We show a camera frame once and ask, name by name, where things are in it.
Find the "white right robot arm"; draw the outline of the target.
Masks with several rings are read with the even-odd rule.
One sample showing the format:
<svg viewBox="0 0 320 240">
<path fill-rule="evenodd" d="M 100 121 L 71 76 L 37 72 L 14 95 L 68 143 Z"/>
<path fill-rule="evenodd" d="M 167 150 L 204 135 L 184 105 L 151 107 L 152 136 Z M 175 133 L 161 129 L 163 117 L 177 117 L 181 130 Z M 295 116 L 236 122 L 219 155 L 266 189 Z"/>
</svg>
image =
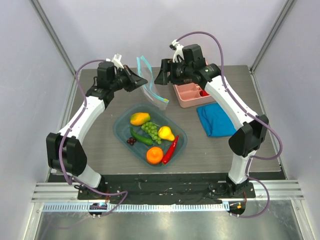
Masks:
<svg viewBox="0 0 320 240">
<path fill-rule="evenodd" d="M 236 132 L 228 140 L 233 152 L 231 168 L 226 177 L 226 194 L 236 198 L 249 184 L 248 163 L 266 138 L 269 119 L 250 109 L 229 85 L 223 66 L 207 64 L 198 44 L 169 46 L 172 58 L 161 61 L 156 85 L 184 85 L 193 82 L 206 91 L 229 117 Z"/>
</svg>

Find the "yellow green mango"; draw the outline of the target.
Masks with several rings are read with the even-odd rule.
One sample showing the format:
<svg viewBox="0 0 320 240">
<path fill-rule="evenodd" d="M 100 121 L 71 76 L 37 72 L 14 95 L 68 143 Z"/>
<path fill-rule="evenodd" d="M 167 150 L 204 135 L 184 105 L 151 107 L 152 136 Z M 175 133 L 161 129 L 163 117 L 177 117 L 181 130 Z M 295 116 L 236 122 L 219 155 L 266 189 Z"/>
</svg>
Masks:
<svg viewBox="0 0 320 240">
<path fill-rule="evenodd" d="M 151 120 L 151 116 L 147 112 L 137 112 L 130 117 L 130 123 L 133 126 L 141 126 Z"/>
</svg>

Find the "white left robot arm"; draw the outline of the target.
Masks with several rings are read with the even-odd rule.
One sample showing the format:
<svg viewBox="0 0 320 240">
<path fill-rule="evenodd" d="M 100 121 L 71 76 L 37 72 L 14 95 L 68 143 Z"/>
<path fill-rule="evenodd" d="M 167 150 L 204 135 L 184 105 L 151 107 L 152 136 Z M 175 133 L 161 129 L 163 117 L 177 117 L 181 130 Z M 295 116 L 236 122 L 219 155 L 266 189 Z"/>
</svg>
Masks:
<svg viewBox="0 0 320 240">
<path fill-rule="evenodd" d="M 115 92 L 132 92 L 147 84 L 127 65 L 115 60 L 97 60 L 98 67 L 93 85 L 84 91 L 83 103 L 71 120 L 57 133 L 46 137 L 46 151 L 50 168 L 62 172 L 66 182 L 77 182 L 89 189 L 93 198 L 100 200 L 107 192 L 103 176 L 88 164 L 82 143 L 96 119 L 106 110 Z"/>
</svg>

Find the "clear zip top bag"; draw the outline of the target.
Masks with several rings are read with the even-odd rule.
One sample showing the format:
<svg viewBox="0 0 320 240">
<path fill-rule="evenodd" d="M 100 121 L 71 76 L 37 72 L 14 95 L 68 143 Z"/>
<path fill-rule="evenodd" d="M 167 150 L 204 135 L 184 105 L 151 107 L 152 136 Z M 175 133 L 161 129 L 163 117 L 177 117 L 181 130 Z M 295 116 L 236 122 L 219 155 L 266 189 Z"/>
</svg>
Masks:
<svg viewBox="0 0 320 240">
<path fill-rule="evenodd" d="M 142 93 L 153 106 L 164 111 L 170 101 L 159 95 L 155 86 L 155 77 L 151 65 L 143 55 L 136 58 L 136 64 L 138 76 L 147 80 L 147 83 L 140 87 Z"/>
</svg>

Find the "orange tangerine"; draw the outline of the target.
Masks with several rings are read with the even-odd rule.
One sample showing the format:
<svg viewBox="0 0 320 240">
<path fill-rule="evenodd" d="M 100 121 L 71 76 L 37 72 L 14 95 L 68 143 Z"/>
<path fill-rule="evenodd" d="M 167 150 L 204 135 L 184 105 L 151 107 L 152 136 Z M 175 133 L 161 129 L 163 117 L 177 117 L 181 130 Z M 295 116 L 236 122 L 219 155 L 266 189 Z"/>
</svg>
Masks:
<svg viewBox="0 0 320 240">
<path fill-rule="evenodd" d="M 160 147 L 151 147 L 146 153 L 146 160 L 151 165 L 159 164 L 163 159 L 164 153 Z"/>
</svg>

